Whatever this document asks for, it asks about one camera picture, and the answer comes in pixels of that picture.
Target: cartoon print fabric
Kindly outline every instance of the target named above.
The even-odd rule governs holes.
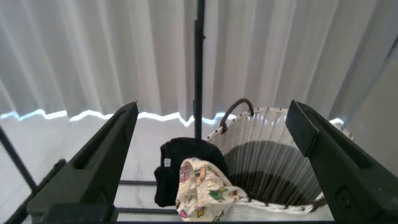
[[[214,164],[197,158],[185,159],[175,206],[185,222],[218,222],[234,202],[247,198],[239,187]]]

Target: vertical black pole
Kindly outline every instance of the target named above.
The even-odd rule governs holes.
[[[195,21],[195,138],[201,139],[201,111],[203,97],[203,39],[205,26],[205,0],[198,0]]]
[[[6,133],[3,131],[2,127],[0,127],[0,140],[4,148],[6,149],[7,153],[9,154],[10,158],[14,162],[15,166],[18,168],[19,172],[22,174],[24,180],[29,185],[32,192],[36,191],[37,185],[33,180],[32,176],[30,175],[29,171],[26,169],[25,164],[22,162],[18,153],[12,146],[10,140],[8,140]]]

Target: wicker basket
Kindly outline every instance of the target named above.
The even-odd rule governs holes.
[[[226,124],[232,110],[244,102],[249,111]],[[333,219],[310,161],[297,149],[286,128],[286,115],[287,109],[254,109],[243,98],[229,108],[220,127],[207,136],[206,140],[224,155],[231,183],[252,199],[233,205],[227,220]],[[342,132],[353,139],[347,131]]]

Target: floor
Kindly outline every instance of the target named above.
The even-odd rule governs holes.
[[[67,117],[45,119],[40,115],[22,121],[14,117],[0,119],[0,125],[37,183],[59,159],[70,160],[105,122],[95,116],[86,116],[79,121],[69,121]],[[215,124],[214,121],[203,123],[204,137],[214,130]],[[180,122],[178,118],[168,121],[138,119],[121,179],[155,180],[153,172],[160,164],[160,146],[172,138],[193,135],[194,124]],[[0,178],[5,183],[0,185],[0,223],[3,223],[30,194],[4,149],[0,149]],[[114,204],[117,207],[158,208],[154,203],[154,192],[155,187],[120,186]],[[180,220],[175,215],[136,214],[121,214],[119,219]]]

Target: curtain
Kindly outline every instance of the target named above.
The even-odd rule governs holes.
[[[398,1],[207,0],[203,116],[292,99],[348,120],[398,33]],[[0,1],[0,114],[193,112],[190,0]]]

